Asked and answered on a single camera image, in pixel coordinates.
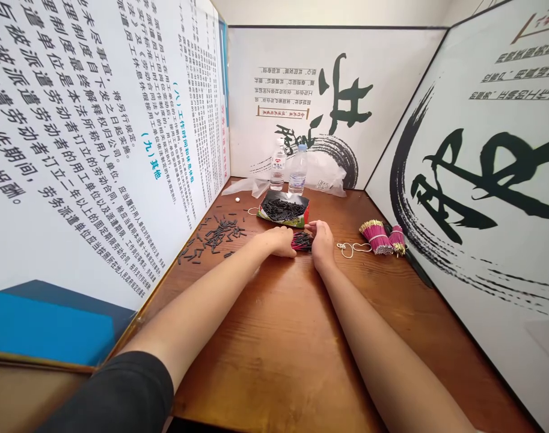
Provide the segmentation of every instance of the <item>plastic bag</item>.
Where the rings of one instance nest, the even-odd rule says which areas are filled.
[[[345,177],[345,169],[339,167],[329,155],[320,152],[308,153],[308,173],[304,185],[306,188],[346,197],[343,189]]]
[[[222,195],[234,194],[240,191],[252,191],[252,196],[259,198],[269,186],[270,180],[248,177],[247,179],[233,180],[230,186],[223,190]]]

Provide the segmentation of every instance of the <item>wooden table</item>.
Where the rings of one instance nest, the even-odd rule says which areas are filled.
[[[338,198],[307,189],[305,196],[311,200],[310,219],[327,221],[336,242],[362,242],[361,223],[384,219],[363,191]],[[237,218],[248,234],[223,244],[228,245],[225,252],[274,226],[243,211],[261,200],[241,192],[220,195],[214,202],[207,217]],[[204,229],[215,228],[213,220],[208,223]],[[535,430],[442,297],[421,282],[405,259],[355,253],[347,260],[338,248],[335,257],[477,429]],[[228,259],[203,254],[200,265],[175,262],[130,335],[222,260]],[[251,432],[385,431],[309,253],[264,262],[188,370],[173,414]]]

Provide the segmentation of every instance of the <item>wall poster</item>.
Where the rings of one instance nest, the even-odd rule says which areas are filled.
[[[549,432],[548,0],[450,30],[367,192]]]
[[[229,177],[222,59],[209,0],[0,0],[0,352],[105,358]]]
[[[232,174],[269,179],[284,137],[288,157],[306,142],[364,188],[444,32],[230,27]]]

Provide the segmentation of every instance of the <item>blue stripe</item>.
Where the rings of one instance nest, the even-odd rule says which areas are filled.
[[[0,352],[97,366],[114,344],[110,317],[0,292]]]

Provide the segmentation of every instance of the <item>red wire bundle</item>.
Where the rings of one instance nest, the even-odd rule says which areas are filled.
[[[311,251],[312,242],[307,232],[295,233],[292,238],[292,249],[296,251]]]
[[[396,253],[396,256],[404,256],[406,252],[405,248],[405,235],[402,233],[402,227],[396,225],[393,227],[393,231],[390,233],[388,239],[390,244],[393,246],[393,250]]]
[[[392,254],[393,247],[388,241],[387,233],[384,231],[382,222],[370,220],[360,226],[358,229],[369,241],[370,247],[375,254]]]

